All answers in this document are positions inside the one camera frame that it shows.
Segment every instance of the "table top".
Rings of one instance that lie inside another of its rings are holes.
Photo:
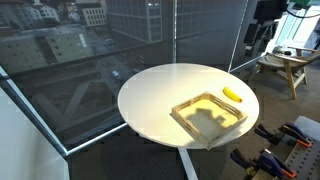
[[[238,94],[242,103],[225,96],[222,92],[225,86]],[[214,147],[240,137],[257,121],[258,100],[243,81],[225,71],[198,64],[166,64],[141,71],[122,86],[118,107],[128,125],[143,137],[171,147],[202,149],[205,147],[195,141],[170,113],[172,107],[206,91],[248,115],[244,123]]]

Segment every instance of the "yellow banana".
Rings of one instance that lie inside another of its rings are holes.
[[[232,92],[229,87],[224,87],[223,88],[223,93],[228,96],[230,99],[236,101],[236,102],[242,102],[242,99],[236,95],[234,92]]]

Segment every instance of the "white wall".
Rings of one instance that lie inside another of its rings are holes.
[[[67,162],[1,88],[0,117],[0,179],[69,179]]]

